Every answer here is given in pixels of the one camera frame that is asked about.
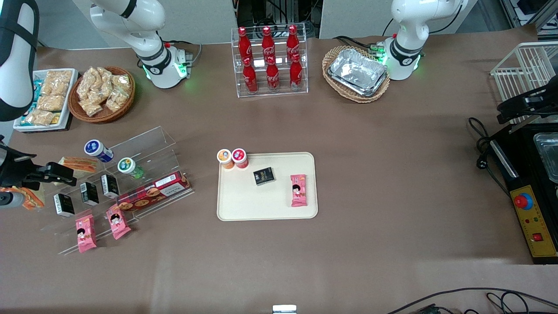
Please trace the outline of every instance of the woven bread basket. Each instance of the woven bread basket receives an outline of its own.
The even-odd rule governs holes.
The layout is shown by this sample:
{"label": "woven bread basket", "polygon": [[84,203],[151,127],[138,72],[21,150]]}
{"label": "woven bread basket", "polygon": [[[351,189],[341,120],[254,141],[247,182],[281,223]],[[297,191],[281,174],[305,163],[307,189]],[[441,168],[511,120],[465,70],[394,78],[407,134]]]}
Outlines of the woven bread basket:
{"label": "woven bread basket", "polygon": [[68,108],[70,109],[70,112],[72,115],[74,115],[74,117],[90,123],[109,123],[124,116],[124,114],[130,109],[130,107],[132,107],[132,104],[134,102],[134,94],[136,93],[136,81],[134,80],[132,74],[116,66],[106,66],[105,69],[110,71],[113,75],[128,75],[131,86],[131,90],[129,93],[130,97],[117,112],[112,112],[109,108],[107,108],[104,105],[106,101],[104,101],[101,103],[101,107],[103,107],[103,110],[94,114],[93,117],[89,117],[79,104],[80,99],[77,90],[79,84],[81,83],[81,80],[83,79],[83,77],[80,77],[71,88],[70,99],[68,99]]}
{"label": "woven bread basket", "polygon": [[389,86],[389,74],[387,75],[386,79],[383,81],[382,85],[378,88],[372,97],[364,97],[359,95],[357,92],[353,91],[352,89],[348,88],[347,86],[337,82],[333,78],[331,78],[328,74],[329,66],[335,61],[337,56],[342,50],[353,48],[363,56],[372,58],[372,55],[367,53],[366,51],[351,47],[351,46],[339,46],[331,49],[327,54],[325,54],[324,60],[321,62],[322,73],[324,75],[325,80],[333,87],[335,91],[337,91],[341,96],[345,97],[346,99],[350,99],[354,102],[358,103],[369,103],[377,100],[380,96],[386,91]]}

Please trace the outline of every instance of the pink snack package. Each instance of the pink snack package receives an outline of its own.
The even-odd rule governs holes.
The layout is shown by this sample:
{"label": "pink snack package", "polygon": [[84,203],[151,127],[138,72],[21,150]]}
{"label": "pink snack package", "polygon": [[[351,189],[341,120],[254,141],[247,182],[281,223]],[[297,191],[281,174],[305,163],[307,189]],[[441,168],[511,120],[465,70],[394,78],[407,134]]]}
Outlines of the pink snack package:
{"label": "pink snack package", "polygon": [[110,222],[110,230],[112,231],[112,236],[115,240],[120,239],[120,237],[128,233],[128,231],[132,231],[132,229],[128,227],[126,218],[122,214],[120,208],[118,208],[118,205],[113,205],[107,210],[107,218]]}
{"label": "pink snack package", "polygon": [[93,215],[87,215],[77,219],[75,221],[75,228],[78,229],[79,253],[97,247],[95,228],[93,227]]}
{"label": "pink snack package", "polygon": [[291,207],[307,206],[306,204],[306,174],[293,174],[292,183],[292,203]]}

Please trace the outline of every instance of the control panel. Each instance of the control panel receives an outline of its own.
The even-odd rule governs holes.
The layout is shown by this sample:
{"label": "control panel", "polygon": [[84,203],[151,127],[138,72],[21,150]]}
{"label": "control panel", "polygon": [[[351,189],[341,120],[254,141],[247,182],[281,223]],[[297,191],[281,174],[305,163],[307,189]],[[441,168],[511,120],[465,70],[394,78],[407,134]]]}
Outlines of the control panel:
{"label": "control panel", "polygon": [[558,256],[530,185],[510,192],[533,257]]}

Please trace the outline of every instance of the red glass bottle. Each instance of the red glass bottle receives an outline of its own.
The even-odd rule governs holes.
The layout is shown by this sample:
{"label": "red glass bottle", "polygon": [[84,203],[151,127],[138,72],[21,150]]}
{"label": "red glass bottle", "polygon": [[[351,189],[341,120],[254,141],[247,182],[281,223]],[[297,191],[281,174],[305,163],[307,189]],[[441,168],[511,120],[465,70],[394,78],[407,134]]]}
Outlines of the red glass bottle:
{"label": "red glass bottle", "polygon": [[271,38],[271,28],[269,26],[263,27],[262,49],[263,60],[266,64],[270,65],[271,60],[273,60],[273,64],[275,64],[275,42],[273,38]]}
{"label": "red glass bottle", "polygon": [[250,60],[250,62],[252,62],[253,60],[252,43],[250,43],[250,39],[246,37],[246,28],[239,27],[238,35],[239,35],[238,51],[240,52],[240,57],[242,58],[242,61],[244,62],[244,59],[248,59]]}
{"label": "red glass bottle", "polygon": [[248,88],[248,94],[255,94],[258,92],[258,82],[256,81],[256,71],[252,67],[250,59],[246,58],[242,60],[244,63],[244,70],[242,74],[244,75],[244,82]]}
{"label": "red glass bottle", "polygon": [[300,65],[300,55],[292,56],[291,63],[291,89],[299,91],[302,88],[302,65]]}
{"label": "red glass bottle", "polygon": [[267,66],[267,86],[270,89],[270,93],[277,93],[279,91],[279,69],[275,65],[275,57],[268,59],[270,64]]}
{"label": "red glass bottle", "polygon": [[299,54],[299,38],[296,36],[296,25],[288,27],[287,62],[292,62],[292,56]]}

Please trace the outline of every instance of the brown table surface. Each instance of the brown table surface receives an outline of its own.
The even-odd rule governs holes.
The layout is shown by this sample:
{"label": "brown table surface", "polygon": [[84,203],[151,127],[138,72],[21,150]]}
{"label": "brown table surface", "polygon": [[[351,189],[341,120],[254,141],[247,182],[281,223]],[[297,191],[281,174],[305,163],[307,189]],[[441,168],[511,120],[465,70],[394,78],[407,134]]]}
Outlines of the brown table surface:
{"label": "brown table surface", "polygon": [[[309,94],[250,99],[235,94],[229,45],[205,46],[192,78],[169,90],[147,80],[131,49],[41,50],[41,69],[130,70],[136,103],[107,125],[74,120],[68,132],[16,132],[12,147],[45,163],[82,156],[92,137],[112,146],[161,125],[196,193],[141,220],[115,245],[67,256],[31,227],[33,212],[1,211],[0,312],[270,313],[292,303],[300,313],[385,313],[470,286],[556,301],[558,266],[531,265],[510,201],[475,167],[477,137],[466,128],[469,116],[490,132],[500,128],[489,71],[518,43],[535,40],[532,28],[432,36],[412,77],[364,105],[322,77],[335,40],[310,41]],[[215,153],[236,147],[311,152],[318,215],[219,221]],[[493,312],[480,292],[432,301]]]}

